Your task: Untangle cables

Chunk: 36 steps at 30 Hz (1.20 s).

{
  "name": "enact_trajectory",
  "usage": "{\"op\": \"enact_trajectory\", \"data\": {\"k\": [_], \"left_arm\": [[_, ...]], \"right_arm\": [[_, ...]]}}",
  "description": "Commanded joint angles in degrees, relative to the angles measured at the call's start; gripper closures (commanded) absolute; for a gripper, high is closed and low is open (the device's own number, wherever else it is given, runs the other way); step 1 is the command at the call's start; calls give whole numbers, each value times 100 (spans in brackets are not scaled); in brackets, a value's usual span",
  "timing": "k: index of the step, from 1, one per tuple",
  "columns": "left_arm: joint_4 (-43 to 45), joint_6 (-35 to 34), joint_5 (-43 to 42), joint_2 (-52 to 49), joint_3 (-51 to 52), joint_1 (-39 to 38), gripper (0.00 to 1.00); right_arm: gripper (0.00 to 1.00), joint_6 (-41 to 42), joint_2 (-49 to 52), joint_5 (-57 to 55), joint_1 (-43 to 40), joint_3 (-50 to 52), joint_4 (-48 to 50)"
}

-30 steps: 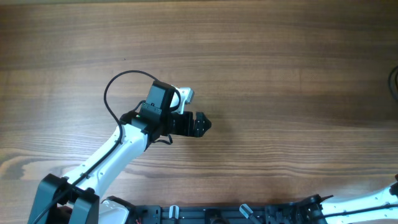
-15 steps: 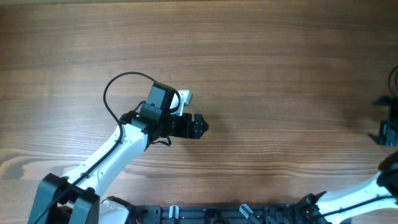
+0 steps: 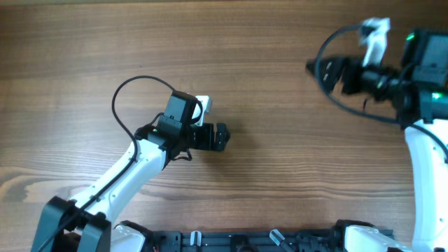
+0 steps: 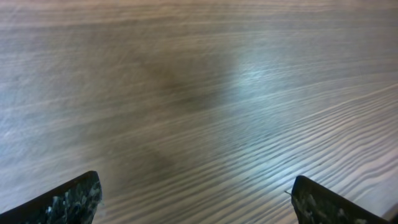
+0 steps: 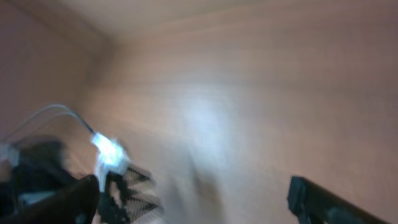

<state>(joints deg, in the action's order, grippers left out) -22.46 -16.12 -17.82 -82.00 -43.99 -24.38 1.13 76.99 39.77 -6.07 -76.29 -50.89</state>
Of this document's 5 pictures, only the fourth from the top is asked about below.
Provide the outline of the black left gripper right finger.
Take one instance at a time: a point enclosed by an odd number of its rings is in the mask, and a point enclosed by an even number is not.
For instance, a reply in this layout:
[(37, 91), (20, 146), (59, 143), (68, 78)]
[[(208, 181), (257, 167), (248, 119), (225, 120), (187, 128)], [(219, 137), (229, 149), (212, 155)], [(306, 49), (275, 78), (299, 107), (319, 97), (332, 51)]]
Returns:
[(306, 176), (299, 175), (291, 191), (299, 224), (391, 224)]

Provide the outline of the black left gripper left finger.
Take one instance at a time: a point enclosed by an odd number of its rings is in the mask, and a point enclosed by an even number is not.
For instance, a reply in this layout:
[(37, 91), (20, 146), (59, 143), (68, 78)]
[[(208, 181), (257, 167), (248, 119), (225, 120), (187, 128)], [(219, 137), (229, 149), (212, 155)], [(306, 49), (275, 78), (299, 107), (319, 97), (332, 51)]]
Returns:
[(96, 171), (88, 171), (1, 214), (1, 224), (92, 224), (102, 201)]

